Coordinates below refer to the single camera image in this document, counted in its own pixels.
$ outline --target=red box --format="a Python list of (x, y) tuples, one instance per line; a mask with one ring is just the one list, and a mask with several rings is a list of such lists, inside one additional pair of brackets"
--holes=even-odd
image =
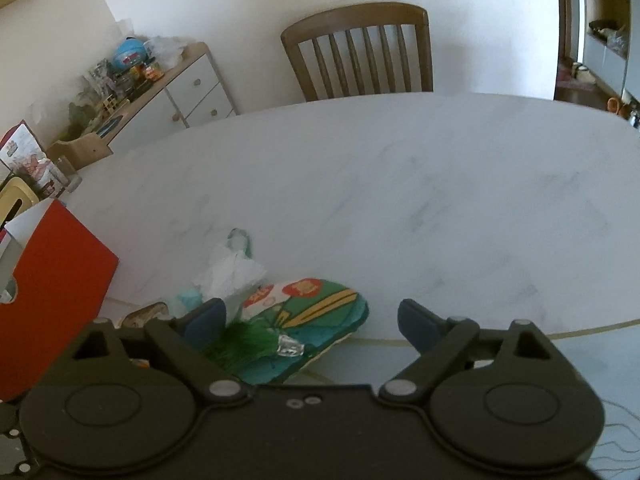
[(0, 399), (19, 396), (95, 319), (118, 258), (53, 201), (14, 269), (17, 293), (0, 304)]

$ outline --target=plastic bag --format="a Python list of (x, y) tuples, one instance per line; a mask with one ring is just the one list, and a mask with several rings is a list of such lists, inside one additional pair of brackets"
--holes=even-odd
[(248, 292), (260, 285), (265, 275), (264, 267), (252, 260), (249, 235), (234, 229), (226, 245), (216, 247), (211, 253), (209, 267), (193, 284), (202, 294), (203, 303), (213, 298), (225, 301), (226, 322), (231, 323), (238, 317)]
[(626, 26), (620, 30), (613, 31), (612, 34), (607, 36), (607, 46), (620, 54), (620, 56), (626, 57), (629, 48), (629, 33), (626, 30)]
[(155, 57), (160, 68), (167, 72), (182, 61), (182, 53), (188, 43), (180, 38), (162, 38), (156, 36), (145, 43), (149, 57)]

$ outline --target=cabinet drawer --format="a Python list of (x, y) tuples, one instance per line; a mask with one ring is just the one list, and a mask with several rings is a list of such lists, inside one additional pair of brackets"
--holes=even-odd
[(178, 109), (186, 117), (218, 84), (209, 57), (202, 56), (167, 86)]
[(622, 95), (625, 73), (626, 59), (608, 48), (604, 55), (604, 65), (600, 77), (618, 95)]
[(209, 95), (204, 98), (197, 108), (187, 117), (187, 124), (190, 128), (202, 126), (211, 121), (226, 119), (232, 112), (231, 103), (226, 98), (222, 85), (216, 86)]
[(185, 129), (182, 116), (166, 92), (160, 92), (109, 143), (116, 154), (163, 139)]
[(584, 65), (598, 77), (602, 73), (604, 64), (604, 51), (606, 47), (602, 42), (587, 34), (584, 38)]
[(640, 98), (640, 0), (631, 0), (631, 37), (626, 66), (625, 87), (636, 99)]

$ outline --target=light blue object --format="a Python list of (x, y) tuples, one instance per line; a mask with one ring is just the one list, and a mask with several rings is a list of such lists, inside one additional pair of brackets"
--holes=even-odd
[(180, 318), (202, 304), (202, 294), (196, 287), (192, 286), (181, 290), (175, 296), (165, 296), (159, 301), (167, 306), (169, 314)]
[(116, 49), (113, 56), (113, 65), (117, 70), (125, 71), (144, 63), (147, 57), (145, 45), (142, 41), (136, 38), (127, 38)]

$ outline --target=wooden chair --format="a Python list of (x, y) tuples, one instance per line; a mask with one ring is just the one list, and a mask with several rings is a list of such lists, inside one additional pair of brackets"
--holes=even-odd
[(351, 95), (349, 85), (342, 62), (342, 56), (335, 39), (337, 32), (345, 32), (347, 46), (353, 67), (354, 78), (359, 95), (365, 94), (364, 79), (356, 47), (354, 45), (351, 30), (361, 28), (364, 44), (367, 53), (367, 63), (369, 65), (372, 86), (376, 94), (380, 94), (380, 78), (378, 67), (371, 46), (371, 38), (367, 27), (377, 27), (382, 43), (383, 59), (385, 63), (386, 78), (391, 92), (398, 91), (396, 77), (394, 75), (389, 42), (386, 36), (385, 25), (395, 25), (398, 34), (398, 44), (400, 50), (400, 60), (402, 65), (402, 78), (404, 79), (404, 90), (410, 92), (411, 74), (409, 60), (407, 56), (406, 43), (401, 25), (414, 25), (417, 38), (418, 60), (420, 62), (420, 82), (423, 92), (433, 92), (433, 65), (431, 62), (431, 37), (429, 34), (429, 17), (427, 11), (421, 7), (409, 4), (393, 2), (360, 4), (339, 9), (326, 10), (319, 14), (309, 16), (300, 22), (291, 25), (282, 33), (282, 44), (284, 46), (293, 70), (296, 73), (300, 87), (307, 101), (318, 101), (318, 92), (314, 87), (305, 59), (300, 50), (300, 44), (311, 40), (318, 60), (318, 68), (329, 99), (335, 97), (331, 79), (327, 70), (324, 56), (318, 38), (329, 37), (331, 51), (334, 58), (335, 69), (340, 82), (342, 94), (345, 97)]

